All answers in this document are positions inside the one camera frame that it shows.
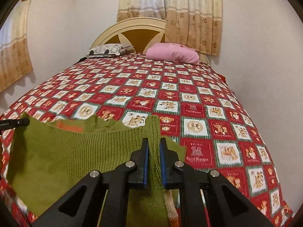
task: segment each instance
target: pink pillow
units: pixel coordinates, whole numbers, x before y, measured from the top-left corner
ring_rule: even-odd
[[[199,65],[200,58],[194,49],[180,44],[156,43],[146,52],[148,60],[163,60],[178,63]]]

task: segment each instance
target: headboard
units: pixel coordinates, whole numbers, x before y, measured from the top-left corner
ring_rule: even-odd
[[[103,44],[132,44],[133,52],[146,53],[155,43],[164,43],[165,24],[163,19],[137,17],[120,21],[104,31],[93,43],[92,48]],[[205,54],[200,60],[209,64]]]

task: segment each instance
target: white wall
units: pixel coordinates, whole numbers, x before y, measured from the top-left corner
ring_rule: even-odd
[[[83,57],[116,22],[117,10],[118,0],[33,0],[28,43],[35,71],[20,81],[23,86],[13,86],[0,97],[0,113]],[[258,127],[284,199],[297,211],[303,201],[303,24],[287,0],[223,0],[223,21],[221,55],[209,57],[211,66],[227,77]],[[71,43],[75,51],[68,54]]]
[[[26,92],[79,59],[73,42],[75,0],[31,0],[28,50],[34,71],[0,93],[0,114]]]
[[[250,114],[278,170],[282,193],[303,202],[303,24],[287,0],[223,0],[225,75]]]

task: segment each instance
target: green sweater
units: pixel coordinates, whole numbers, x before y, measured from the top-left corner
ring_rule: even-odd
[[[129,193],[127,226],[168,226],[161,187],[160,123],[149,116],[145,126],[130,129],[121,121],[104,121],[96,115],[87,120],[42,123],[24,113],[30,125],[15,130],[7,180],[17,195],[40,216],[91,170],[106,172],[129,160],[140,149],[142,138],[149,142],[147,190]],[[57,128],[58,122],[80,127],[81,133]],[[169,149],[184,160],[185,148],[166,137]]]

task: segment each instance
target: red checkered bedspread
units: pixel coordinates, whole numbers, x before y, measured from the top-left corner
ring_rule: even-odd
[[[87,119],[97,114],[131,128],[160,117],[161,132],[187,147],[186,163],[219,170],[275,226],[292,214],[282,198],[276,168],[249,115],[206,64],[193,66],[147,60],[144,54],[87,59],[64,70],[16,101],[2,118],[22,112],[42,122]],[[13,130],[3,133],[6,175]],[[34,216],[5,180],[0,192],[25,226],[19,205]]]

